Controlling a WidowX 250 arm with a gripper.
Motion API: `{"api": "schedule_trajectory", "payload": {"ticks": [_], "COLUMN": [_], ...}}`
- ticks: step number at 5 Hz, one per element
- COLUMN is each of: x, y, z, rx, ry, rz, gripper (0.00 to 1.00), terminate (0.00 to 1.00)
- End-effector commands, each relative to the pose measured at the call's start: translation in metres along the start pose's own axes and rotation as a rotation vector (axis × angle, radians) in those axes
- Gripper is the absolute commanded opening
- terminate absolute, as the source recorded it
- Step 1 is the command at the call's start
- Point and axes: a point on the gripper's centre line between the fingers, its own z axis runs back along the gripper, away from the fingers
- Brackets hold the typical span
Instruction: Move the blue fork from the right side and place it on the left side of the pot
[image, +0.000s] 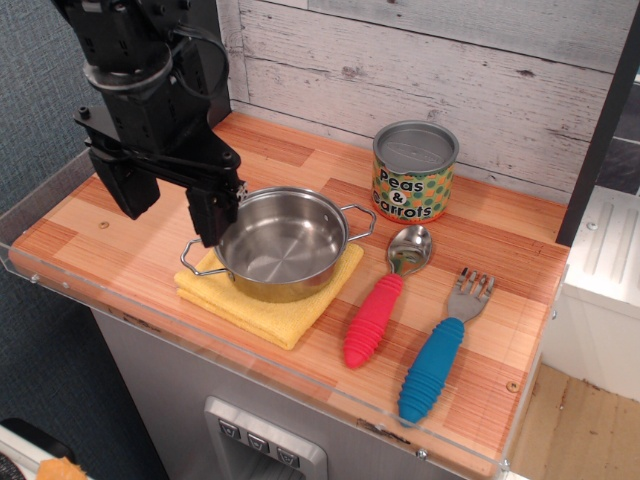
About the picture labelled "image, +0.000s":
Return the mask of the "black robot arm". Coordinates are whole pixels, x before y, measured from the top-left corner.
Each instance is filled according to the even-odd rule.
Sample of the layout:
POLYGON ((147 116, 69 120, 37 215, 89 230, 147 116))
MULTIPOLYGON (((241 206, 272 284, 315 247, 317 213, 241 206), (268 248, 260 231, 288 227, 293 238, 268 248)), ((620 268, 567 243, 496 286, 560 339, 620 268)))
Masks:
POLYGON ((236 221, 239 155, 212 130, 229 110, 229 60, 191 1, 58 1, 103 105, 74 115, 120 209, 136 219, 160 181, 186 190, 195 232, 217 245, 236 221))

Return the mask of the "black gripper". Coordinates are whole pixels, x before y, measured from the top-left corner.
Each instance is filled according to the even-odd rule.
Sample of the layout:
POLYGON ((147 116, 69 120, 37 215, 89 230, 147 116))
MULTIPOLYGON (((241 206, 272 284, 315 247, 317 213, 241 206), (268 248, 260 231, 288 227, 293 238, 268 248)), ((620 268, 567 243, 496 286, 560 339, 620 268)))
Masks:
POLYGON ((90 160, 123 213, 135 220, 160 197, 158 179, 184 188, 194 230, 217 246, 236 222, 246 183, 239 155, 208 122, 208 101, 166 80, 143 95, 105 95, 74 120, 89 135, 90 160))

